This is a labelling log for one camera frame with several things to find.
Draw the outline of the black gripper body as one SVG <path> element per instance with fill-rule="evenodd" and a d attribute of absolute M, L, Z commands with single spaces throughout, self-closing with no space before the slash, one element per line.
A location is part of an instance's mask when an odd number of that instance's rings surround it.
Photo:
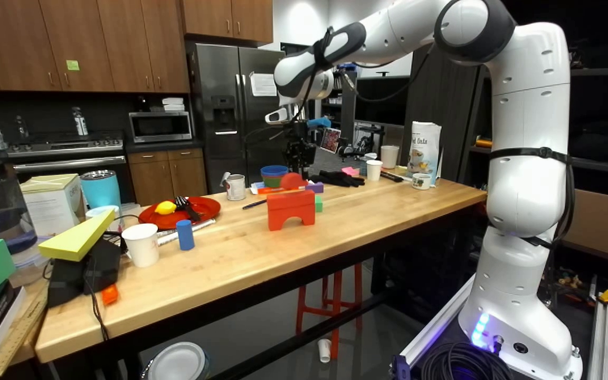
<path fill-rule="evenodd" d="M 288 145 L 284 157 L 291 167 L 307 167 L 315 161 L 316 143 L 309 134 L 309 127 L 303 123 L 295 123 L 288 129 Z"/>

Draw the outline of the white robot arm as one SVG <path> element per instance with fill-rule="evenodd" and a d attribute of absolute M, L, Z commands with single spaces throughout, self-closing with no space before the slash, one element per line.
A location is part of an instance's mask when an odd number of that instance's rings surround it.
<path fill-rule="evenodd" d="M 559 25 L 516 23 L 501 0 L 395 0 L 277 64 L 284 96 L 318 92 L 343 62 L 385 64 L 434 45 L 491 80 L 487 228 L 459 324 L 477 349 L 536 380 L 583 374 L 568 327 L 538 300 L 552 242 L 572 202 L 571 64 Z"/>

